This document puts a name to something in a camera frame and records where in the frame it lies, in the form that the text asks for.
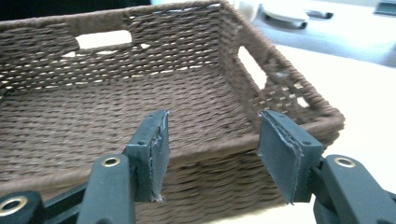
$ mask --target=gray floor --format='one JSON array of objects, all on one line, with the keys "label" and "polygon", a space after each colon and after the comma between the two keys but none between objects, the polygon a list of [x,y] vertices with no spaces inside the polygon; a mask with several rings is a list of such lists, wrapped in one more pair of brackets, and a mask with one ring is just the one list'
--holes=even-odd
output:
[{"label": "gray floor", "polygon": [[302,30],[300,24],[266,20],[262,7],[253,25],[275,44],[396,68],[396,17],[376,15],[374,7],[336,4],[329,8],[331,19],[312,16]]}]

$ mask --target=woven wicker texture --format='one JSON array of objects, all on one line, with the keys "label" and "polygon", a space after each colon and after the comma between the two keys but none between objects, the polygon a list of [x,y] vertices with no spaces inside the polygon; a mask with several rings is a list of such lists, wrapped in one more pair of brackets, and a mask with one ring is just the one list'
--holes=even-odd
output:
[{"label": "woven wicker texture", "polygon": [[[114,30],[132,43],[80,49],[75,39]],[[263,90],[239,60],[241,46],[268,76]],[[148,113],[170,109],[168,201],[137,206],[142,223],[201,223],[281,203],[254,153],[259,110],[287,114],[326,146],[344,123],[222,1],[0,22],[0,92],[0,195],[34,189],[48,198],[83,183]]]}]

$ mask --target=table surface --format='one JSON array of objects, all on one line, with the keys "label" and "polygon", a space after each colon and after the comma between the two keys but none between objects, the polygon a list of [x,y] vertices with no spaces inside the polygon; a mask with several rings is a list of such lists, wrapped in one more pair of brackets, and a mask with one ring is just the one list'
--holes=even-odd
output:
[{"label": "table surface", "polygon": [[[277,46],[277,49],[346,117],[345,129],[324,156],[340,154],[360,161],[383,189],[396,193],[396,146],[393,142],[396,69],[303,49],[284,46]],[[246,58],[246,54],[240,51],[240,58]],[[255,64],[246,66],[253,77],[261,72]],[[256,80],[259,86],[264,81]],[[316,223],[313,201],[211,223],[291,223],[296,220]]]}]

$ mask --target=wicker basket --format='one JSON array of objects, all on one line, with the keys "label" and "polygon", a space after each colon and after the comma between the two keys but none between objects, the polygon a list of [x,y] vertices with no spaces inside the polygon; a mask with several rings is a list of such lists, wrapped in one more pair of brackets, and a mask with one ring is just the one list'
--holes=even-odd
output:
[{"label": "wicker basket", "polygon": [[[129,31],[132,43],[80,49],[75,39],[115,30]],[[267,75],[263,90],[240,47]],[[48,199],[83,183],[92,162],[121,152],[143,117],[170,109],[167,202],[139,204],[141,223],[202,223],[282,203],[255,153],[259,110],[287,114],[326,146],[344,125],[219,0],[0,22],[0,92],[1,195],[33,189]]]}]

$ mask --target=brown basket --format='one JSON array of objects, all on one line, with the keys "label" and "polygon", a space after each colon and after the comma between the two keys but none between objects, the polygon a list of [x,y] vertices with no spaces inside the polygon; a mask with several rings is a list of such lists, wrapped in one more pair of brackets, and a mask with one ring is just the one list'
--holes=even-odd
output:
[{"label": "brown basket", "polygon": [[[115,30],[129,31],[132,43],[80,49],[75,39]],[[240,47],[266,73],[263,90]],[[83,183],[92,162],[121,152],[147,114],[170,109],[167,202],[139,204],[141,223],[202,223],[281,203],[255,153],[259,110],[287,114],[326,146],[344,125],[220,0],[0,22],[0,92],[1,195],[33,189],[48,199]]]}]

